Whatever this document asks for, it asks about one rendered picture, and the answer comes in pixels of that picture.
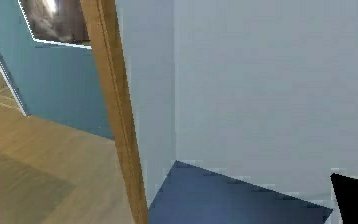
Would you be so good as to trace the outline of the brown wooden room door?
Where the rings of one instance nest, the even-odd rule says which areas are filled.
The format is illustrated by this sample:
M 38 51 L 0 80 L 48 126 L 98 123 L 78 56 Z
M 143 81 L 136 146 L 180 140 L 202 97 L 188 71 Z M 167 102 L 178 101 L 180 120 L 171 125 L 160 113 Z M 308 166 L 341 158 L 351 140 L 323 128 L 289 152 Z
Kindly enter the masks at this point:
M 135 224 L 149 224 L 116 0 L 80 0 Z

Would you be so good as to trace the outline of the framed grey wall picture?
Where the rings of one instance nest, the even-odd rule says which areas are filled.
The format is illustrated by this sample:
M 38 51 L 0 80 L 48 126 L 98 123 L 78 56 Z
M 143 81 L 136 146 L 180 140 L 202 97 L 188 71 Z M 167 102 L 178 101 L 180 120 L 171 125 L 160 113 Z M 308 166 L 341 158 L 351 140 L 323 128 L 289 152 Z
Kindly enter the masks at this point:
M 81 0 L 17 0 L 31 38 L 38 43 L 90 49 Z

